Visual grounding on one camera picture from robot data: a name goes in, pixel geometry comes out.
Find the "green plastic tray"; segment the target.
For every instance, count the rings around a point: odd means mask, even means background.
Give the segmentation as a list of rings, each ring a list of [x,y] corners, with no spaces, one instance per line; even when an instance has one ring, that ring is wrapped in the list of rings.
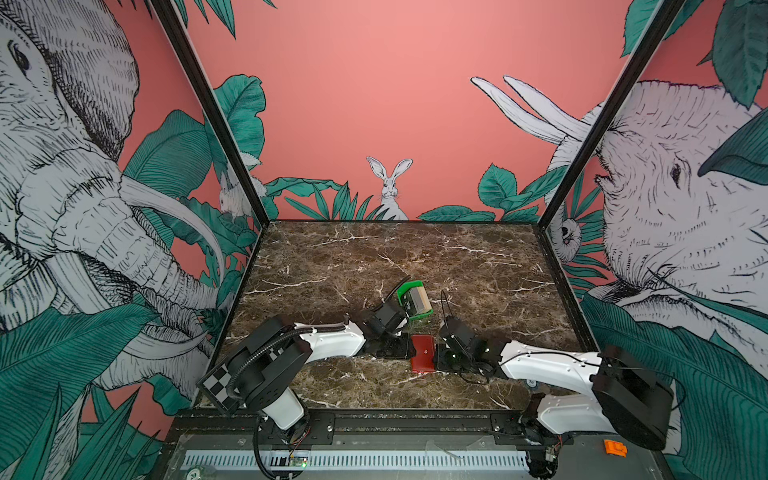
[[[396,298],[409,320],[421,320],[433,312],[431,301],[422,281],[405,281],[397,288]]]

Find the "stack of credit cards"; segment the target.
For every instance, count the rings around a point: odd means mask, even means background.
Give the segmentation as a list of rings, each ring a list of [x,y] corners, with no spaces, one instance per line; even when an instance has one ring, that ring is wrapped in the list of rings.
[[[407,312],[410,317],[427,314],[431,310],[431,302],[423,286],[409,289],[404,294],[403,299],[406,302]]]

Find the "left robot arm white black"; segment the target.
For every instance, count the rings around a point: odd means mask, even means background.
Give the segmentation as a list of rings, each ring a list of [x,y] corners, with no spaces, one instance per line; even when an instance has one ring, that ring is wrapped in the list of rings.
[[[301,324],[278,315],[267,319],[198,381],[203,396],[223,415],[239,409],[259,412],[284,431],[307,422],[308,414],[290,390],[305,365],[359,354],[409,353],[401,345],[408,322],[406,310],[391,298],[357,322]]]

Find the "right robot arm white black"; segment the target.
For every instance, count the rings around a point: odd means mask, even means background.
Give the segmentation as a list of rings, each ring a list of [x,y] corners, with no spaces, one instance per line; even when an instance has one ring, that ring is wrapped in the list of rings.
[[[435,362],[442,371],[531,380],[563,390],[561,396],[532,395],[520,415],[514,431],[532,445],[550,446],[569,434],[612,433],[647,450],[666,446],[674,393],[619,347],[568,352],[484,339],[453,315],[445,318],[439,336]]]

